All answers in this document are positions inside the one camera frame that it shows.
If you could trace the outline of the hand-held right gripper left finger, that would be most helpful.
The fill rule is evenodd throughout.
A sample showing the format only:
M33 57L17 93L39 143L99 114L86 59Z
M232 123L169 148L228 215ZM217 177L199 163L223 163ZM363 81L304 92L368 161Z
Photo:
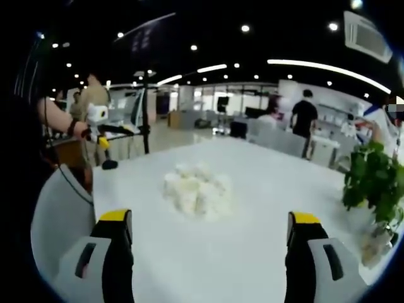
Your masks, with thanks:
M132 213L104 213L59 262L54 288L65 302L134 302Z

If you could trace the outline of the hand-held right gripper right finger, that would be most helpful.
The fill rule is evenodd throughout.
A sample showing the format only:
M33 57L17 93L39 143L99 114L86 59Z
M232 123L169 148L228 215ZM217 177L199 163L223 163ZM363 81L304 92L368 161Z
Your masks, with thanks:
M310 213L288 213L285 302L357 302L367 290L355 256Z

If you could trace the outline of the person's left hand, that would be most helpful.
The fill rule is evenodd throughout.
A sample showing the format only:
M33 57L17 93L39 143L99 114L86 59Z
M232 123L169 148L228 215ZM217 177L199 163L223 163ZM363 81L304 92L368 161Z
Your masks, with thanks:
M78 140L86 140L90 133L91 129L88 124L83 121L73 120L68 128L68 134Z

